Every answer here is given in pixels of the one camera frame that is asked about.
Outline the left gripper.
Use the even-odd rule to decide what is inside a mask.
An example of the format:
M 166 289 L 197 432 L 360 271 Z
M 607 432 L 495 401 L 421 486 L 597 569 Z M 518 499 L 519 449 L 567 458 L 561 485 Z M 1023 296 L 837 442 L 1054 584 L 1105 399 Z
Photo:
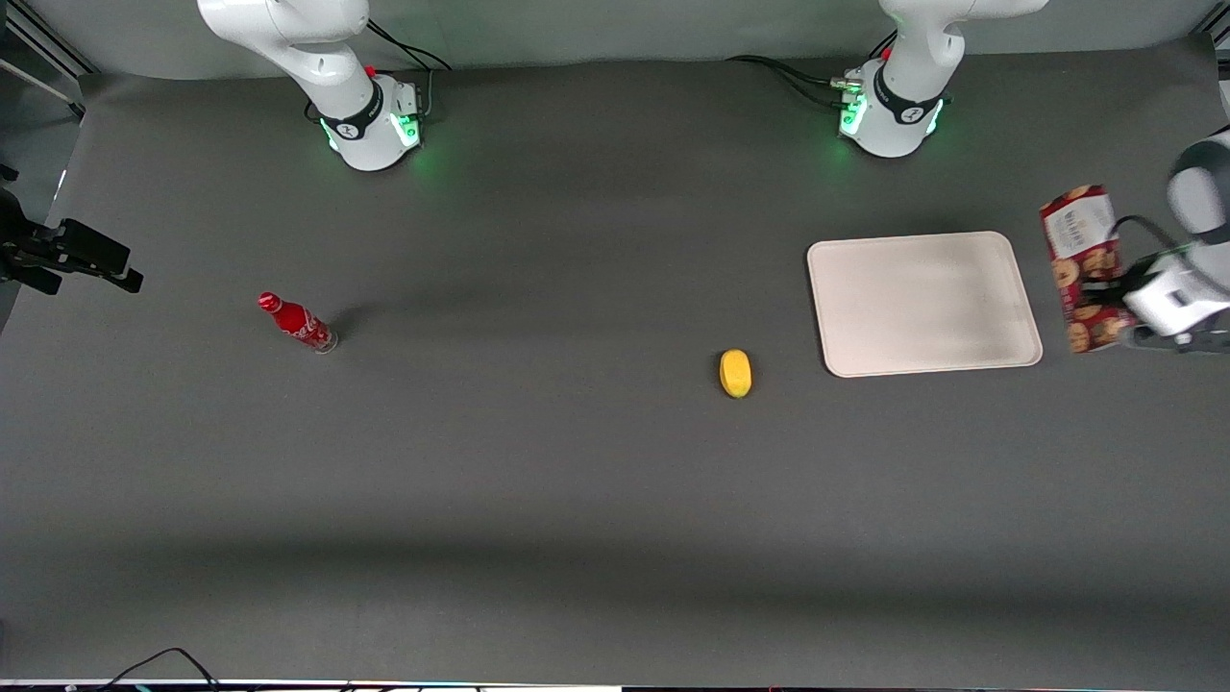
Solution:
M 1080 284 L 1080 306 L 1129 310 L 1156 334 L 1189 332 L 1229 309 L 1229 246 L 1188 245 L 1172 253 L 1146 256 L 1132 265 L 1141 280 L 1089 280 Z

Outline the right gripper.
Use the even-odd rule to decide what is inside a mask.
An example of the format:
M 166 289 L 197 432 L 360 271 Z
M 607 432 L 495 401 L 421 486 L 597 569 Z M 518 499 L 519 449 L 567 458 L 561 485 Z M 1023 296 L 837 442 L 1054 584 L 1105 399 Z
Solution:
M 140 293 L 144 275 L 129 267 L 125 245 L 100 234 L 75 219 L 62 220 L 59 250 L 68 259 L 89 265 L 89 277 L 119 286 L 124 293 Z M 1 284 L 23 285 L 36 293 L 57 295 L 62 277 L 50 270 L 49 246 L 39 234 L 44 227 L 25 215 L 11 192 L 1 189 Z

